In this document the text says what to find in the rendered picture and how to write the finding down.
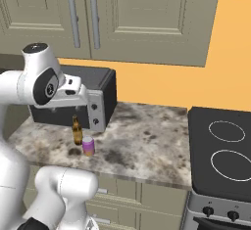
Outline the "black microwave oven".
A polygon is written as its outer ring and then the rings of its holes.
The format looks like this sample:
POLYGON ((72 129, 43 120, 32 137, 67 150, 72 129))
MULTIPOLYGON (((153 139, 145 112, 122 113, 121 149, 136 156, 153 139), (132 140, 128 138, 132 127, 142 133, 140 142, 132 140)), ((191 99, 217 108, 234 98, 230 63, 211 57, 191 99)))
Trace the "black microwave oven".
POLYGON ((81 78, 87 100, 55 107, 30 106, 34 122, 72 126, 73 116, 85 129, 104 132, 117 105, 116 72, 108 68, 62 66, 64 74, 81 78))

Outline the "olive base cupboard door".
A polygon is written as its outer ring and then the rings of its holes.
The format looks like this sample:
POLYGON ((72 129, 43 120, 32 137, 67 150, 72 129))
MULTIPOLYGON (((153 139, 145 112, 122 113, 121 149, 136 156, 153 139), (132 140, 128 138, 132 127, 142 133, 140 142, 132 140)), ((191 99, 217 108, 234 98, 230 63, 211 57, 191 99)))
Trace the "olive base cupboard door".
POLYGON ((142 185, 140 230, 179 230, 187 192, 184 190, 142 185))

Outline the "brown glass bottle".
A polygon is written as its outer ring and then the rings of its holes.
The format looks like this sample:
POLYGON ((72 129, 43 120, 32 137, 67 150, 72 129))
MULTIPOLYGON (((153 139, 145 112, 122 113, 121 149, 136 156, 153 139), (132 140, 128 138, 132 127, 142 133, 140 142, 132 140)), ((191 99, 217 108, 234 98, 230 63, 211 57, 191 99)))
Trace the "brown glass bottle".
POLYGON ((81 145, 82 144, 82 128, 78 122, 76 115, 73 116, 73 135, 74 135, 75 144, 81 145))

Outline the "purple drink can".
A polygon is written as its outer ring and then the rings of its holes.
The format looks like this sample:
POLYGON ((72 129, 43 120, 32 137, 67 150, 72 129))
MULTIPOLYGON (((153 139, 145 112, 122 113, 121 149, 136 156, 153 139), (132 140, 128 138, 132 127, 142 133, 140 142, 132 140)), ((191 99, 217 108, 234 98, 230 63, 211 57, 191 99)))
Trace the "purple drink can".
POLYGON ((93 156, 95 153, 94 139, 91 136, 84 136, 82 138, 82 148, 86 156, 93 156))

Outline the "black hob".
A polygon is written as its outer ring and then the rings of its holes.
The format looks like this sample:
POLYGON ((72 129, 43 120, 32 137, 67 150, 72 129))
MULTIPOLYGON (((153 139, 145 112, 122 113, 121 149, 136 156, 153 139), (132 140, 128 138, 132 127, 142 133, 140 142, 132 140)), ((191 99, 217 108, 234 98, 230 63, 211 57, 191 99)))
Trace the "black hob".
POLYGON ((251 203, 251 113, 193 107, 188 132, 193 190, 251 203))

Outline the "black oven knob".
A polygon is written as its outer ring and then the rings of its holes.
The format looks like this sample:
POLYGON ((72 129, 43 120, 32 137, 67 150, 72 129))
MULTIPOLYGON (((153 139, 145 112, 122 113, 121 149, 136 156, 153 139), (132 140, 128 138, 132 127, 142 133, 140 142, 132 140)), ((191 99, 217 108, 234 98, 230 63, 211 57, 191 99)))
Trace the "black oven knob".
POLYGON ((202 211, 207 217, 214 214, 214 209, 212 207, 203 207, 202 211))
POLYGON ((231 210, 227 213, 227 217, 234 222, 239 218, 239 213, 237 211, 231 210))

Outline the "olive drawer front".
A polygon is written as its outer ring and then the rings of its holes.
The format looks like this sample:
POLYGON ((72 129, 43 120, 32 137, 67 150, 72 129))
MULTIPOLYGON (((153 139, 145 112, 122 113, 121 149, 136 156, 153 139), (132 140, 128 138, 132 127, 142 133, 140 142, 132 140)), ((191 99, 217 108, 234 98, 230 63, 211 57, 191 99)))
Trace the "olive drawer front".
POLYGON ((111 221, 111 224, 98 223, 101 230, 140 230, 141 213, 138 205, 90 201, 86 206, 90 215, 111 221))
POLYGON ((142 186, 134 181, 99 176, 99 188, 107 189, 108 194, 97 193, 96 199, 123 204, 140 205, 142 186))

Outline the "olive wall cupboard door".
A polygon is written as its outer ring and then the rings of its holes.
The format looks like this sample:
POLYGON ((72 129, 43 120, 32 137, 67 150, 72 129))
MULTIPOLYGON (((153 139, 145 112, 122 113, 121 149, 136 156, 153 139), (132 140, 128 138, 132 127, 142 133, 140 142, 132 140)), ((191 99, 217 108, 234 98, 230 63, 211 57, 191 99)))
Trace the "olive wall cupboard door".
POLYGON ((75 0, 80 48, 74 45, 68 0, 0 0, 0 53, 19 55, 44 42, 60 58, 90 57, 85 0, 75 0))
POLYGON ((97 0, 100 49, 94 60, 203 67, 218 0, 97 0))

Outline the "grey oven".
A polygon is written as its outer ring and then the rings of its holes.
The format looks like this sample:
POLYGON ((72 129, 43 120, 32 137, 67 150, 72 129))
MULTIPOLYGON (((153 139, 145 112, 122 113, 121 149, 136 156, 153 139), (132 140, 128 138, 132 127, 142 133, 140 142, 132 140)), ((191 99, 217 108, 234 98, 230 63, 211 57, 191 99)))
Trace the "grey oven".
POLYGON ((197 230, 198 224, 193 221, 194 217, 251 226, 251 203, 203 196, 191 191, 187 195, 180 230, 197 230), (214 214, 207 217, 202 211, 203 207, 212 207, 214 214), (234 222, 227 217, 231 210, 239 213, 239 218, 234 222))

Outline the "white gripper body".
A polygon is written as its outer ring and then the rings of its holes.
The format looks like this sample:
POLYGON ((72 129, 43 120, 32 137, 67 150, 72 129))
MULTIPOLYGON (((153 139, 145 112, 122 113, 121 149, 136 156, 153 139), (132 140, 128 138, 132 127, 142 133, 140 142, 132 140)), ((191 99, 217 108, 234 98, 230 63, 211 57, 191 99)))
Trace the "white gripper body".
POLYGON ((48 103, 49 108, 61 107, 77 107, 87 105, 87 90, 84 85, 80 86, 79 92, 74 95, 64 94, 59 96, 56 94, 53 99, 48 103))

